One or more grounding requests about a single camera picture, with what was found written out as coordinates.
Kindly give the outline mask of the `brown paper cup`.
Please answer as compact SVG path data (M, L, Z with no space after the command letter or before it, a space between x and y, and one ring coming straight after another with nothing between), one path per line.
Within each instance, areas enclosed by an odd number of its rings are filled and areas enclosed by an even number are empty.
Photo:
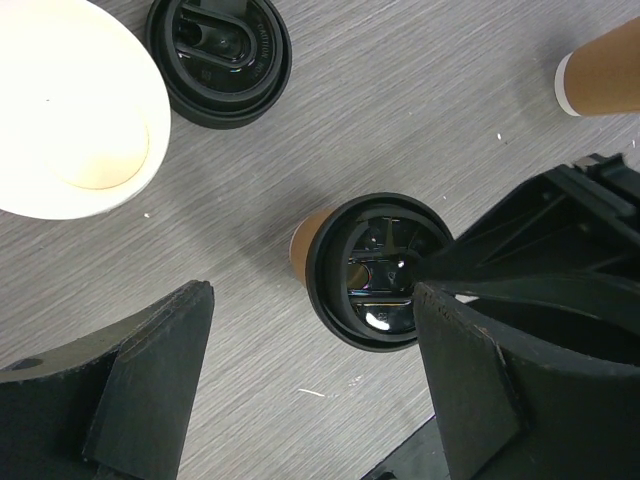
M554 76L561 109L573 117L639 111L639 19L566 55Z
M306 264L311 244L319 229L333 213L323 209L304 219L295 229L289 244L289 261L296 279L306 286Z

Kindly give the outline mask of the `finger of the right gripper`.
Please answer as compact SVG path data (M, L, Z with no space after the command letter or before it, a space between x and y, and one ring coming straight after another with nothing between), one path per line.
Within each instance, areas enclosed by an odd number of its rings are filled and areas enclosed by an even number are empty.
M488 281L441 281L486 313L534 337L599 360L639 363L639 283L578 272Z
M421 261L415 282L475 283L593 272L639 279L639 173L591 154L537 174Z

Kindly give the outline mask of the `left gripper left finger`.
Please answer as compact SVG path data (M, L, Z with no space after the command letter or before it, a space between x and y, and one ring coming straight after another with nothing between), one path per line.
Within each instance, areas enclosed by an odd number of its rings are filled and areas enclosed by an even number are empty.
M211 284L190 281L2 368L2 478L176 478L213 311Z

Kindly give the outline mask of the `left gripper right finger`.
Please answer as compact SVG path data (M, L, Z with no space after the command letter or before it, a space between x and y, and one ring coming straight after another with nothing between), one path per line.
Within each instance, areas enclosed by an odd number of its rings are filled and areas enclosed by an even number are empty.
M414 318L454 479L635 479L639 336L421 284Z

